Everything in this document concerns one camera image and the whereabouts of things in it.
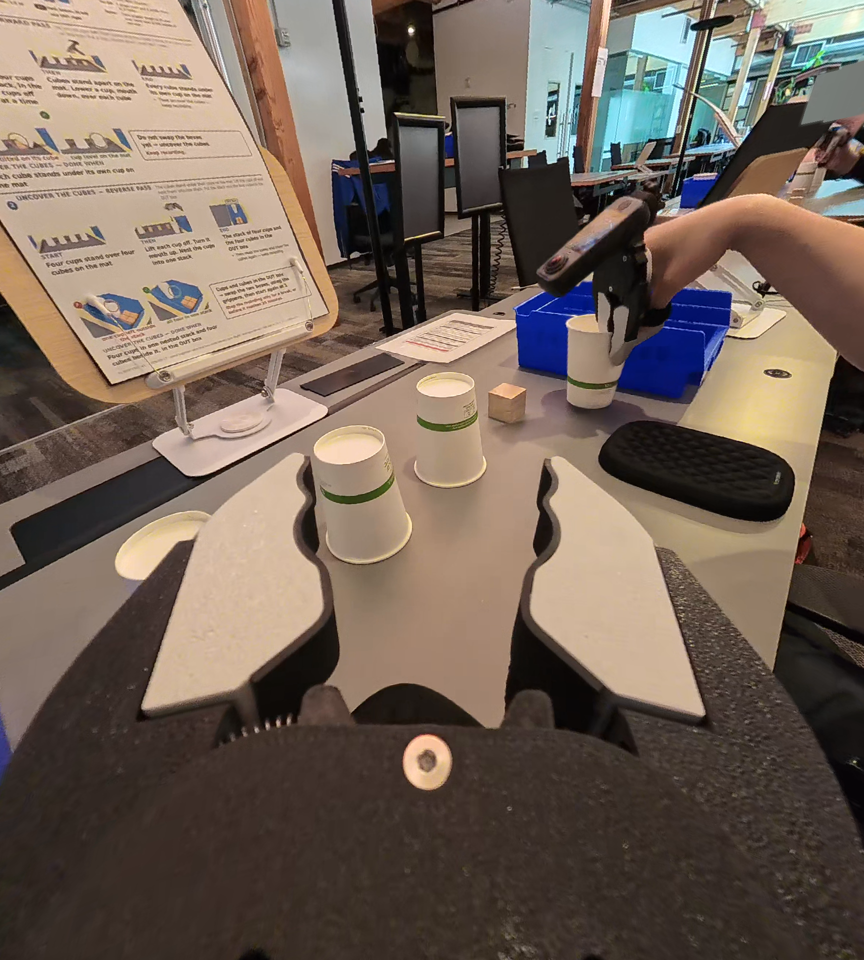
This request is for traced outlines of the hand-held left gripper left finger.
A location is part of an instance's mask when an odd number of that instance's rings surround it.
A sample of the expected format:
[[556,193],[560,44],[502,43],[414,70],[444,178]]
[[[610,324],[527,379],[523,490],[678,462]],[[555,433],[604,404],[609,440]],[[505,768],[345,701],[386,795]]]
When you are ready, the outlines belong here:
[[232,706],[244,727],[297,719],[339,660],[310,459],[294,453],[197,535],[141,703],[147,717]]

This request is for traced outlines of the person's right hand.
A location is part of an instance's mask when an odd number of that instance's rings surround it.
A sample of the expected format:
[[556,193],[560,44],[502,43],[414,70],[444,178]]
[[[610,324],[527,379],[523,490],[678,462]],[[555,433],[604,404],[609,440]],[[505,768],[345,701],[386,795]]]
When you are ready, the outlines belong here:
[[646,229],[650,306],[664,308],[722,256],[721,222],[713,208],[698,210]]

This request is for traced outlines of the blue jacket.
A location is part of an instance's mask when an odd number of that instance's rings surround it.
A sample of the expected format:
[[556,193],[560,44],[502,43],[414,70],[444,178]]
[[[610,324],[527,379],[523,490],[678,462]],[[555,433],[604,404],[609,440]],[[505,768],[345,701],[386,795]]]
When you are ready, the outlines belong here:
[[[383,248],[394,244],[393,173],[370,165],[375,213]],[[371,234],[363,181],[354,159],[331,161],[332,210],[337,244],[342,258],[371,252]]]

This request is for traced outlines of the black portrait display stand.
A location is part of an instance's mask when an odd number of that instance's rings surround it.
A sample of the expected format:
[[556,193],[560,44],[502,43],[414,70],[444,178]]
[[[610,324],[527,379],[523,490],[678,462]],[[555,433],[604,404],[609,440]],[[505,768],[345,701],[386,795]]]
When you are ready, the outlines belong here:
[[426,320],[422,248],[445,236],[445,140],[441,116],[392,116],[392,263],[402,330]]
[[504,98],[452,97],[457,214],[471,220],[473,310],[491,300],[491,216],[501,210],[499,171],[507,165]]

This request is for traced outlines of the small wooden cube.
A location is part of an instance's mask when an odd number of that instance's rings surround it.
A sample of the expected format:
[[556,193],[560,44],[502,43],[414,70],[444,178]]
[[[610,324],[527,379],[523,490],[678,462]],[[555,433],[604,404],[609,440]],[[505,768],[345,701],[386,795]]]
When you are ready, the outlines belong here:
[[501,383],[487,394],[487,416],[501,424],[514,425],[524,421],[527,390],[525,387]]

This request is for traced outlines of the wooden pillar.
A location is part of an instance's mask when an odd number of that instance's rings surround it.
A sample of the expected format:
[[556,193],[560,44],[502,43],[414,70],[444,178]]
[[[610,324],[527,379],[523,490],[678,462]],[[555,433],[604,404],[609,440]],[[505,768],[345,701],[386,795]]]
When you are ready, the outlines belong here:
[[271,8],[266,1],[232,1],[231,4],[267,148],[285,169],[318,250],[322,252]]

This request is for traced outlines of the laminated paper sheet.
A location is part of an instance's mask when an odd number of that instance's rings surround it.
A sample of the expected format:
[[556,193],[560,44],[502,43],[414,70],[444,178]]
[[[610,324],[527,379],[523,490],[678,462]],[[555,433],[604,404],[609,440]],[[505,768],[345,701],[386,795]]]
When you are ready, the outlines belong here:
[[375,347],[402,359],[445,365],[474,353],[516,327],[513,318],[453,311],[406,329]]

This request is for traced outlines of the white paper cup green band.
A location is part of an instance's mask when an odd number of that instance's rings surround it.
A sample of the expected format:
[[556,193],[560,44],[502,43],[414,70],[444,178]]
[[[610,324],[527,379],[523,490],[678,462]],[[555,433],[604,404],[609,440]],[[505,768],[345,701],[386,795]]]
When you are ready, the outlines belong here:
[[202,510],[184,510],[146,524],[118,549],[116,573],[133,584],[145,581],[176,545],[194,541],[210,517]]
[[443,489],[468,486],[486,473],[474,379],[459,371],[421,378],[416,389],[414,473]]
[[413,532],[384,434],[347,425],[323,434],[311,458],[325,542],[340,561],[370,565],[406,546]]
[[608,331],[594,314],[566,322],[566,400],[580,410],[602,410],[614,401],[622,366],[610,358]]

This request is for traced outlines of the black quilted wrist rest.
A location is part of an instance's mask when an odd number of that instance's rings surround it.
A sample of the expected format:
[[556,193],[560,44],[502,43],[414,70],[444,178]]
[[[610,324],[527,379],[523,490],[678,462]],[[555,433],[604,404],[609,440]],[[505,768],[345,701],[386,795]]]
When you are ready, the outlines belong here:
[[598,461],[631,486],[742,522],[780,519],[796,489],[792,466],[770,450],[657,421],[617,428]]

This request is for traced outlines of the person's right forearm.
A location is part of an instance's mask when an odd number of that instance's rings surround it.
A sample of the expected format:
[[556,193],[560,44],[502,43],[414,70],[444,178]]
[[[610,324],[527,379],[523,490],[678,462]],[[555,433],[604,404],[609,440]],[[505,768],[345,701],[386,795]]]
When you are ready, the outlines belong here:
[[746,258],[864,372],[864,227],[765,195],[721,200],[696,218],[715,248]]

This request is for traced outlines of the black pole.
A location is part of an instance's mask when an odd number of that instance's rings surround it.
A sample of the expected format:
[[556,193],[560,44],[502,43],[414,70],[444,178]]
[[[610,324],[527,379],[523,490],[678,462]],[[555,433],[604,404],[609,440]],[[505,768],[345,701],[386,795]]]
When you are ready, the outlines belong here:
[[397,332],[393,322],[390,302],[390,281],[385,254],[381,244],[381,233],[376,208],[375,190],[371,175],[365,126],[363,121],[363,102],[360,96],[354,66],[354,49],[350,30],[350,21],[345,1],[332,1],[331,7],[337,31],[337,39],[342,64],[342,76],[346,91],[351,128],[355,144],[355,157],[359,179],[363,187],[366,223],[371,246],[371,254],[377,281],[377,292],[382,313],[382,331],[391,336]]

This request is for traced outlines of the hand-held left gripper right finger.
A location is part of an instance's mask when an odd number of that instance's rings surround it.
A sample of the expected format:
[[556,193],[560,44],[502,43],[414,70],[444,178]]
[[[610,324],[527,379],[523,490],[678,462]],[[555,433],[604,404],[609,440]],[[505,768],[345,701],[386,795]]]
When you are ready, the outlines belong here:
[[620,727],[621,711],[702,724],[706,708],[651,535],[563,457],[544,461],[536,505],[507,704],[540,691],[555,727],[579,734]]

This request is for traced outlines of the black office chair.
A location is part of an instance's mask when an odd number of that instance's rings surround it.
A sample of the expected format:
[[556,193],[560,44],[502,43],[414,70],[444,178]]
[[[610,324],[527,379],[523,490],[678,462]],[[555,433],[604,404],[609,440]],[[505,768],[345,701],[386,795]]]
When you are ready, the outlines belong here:
[[797,564],[786,610],[864,648],[864,579],[812,564]]
[[518,286],[537,282],[537,270],[579,231],[569,162],[502,169],[498,183]]

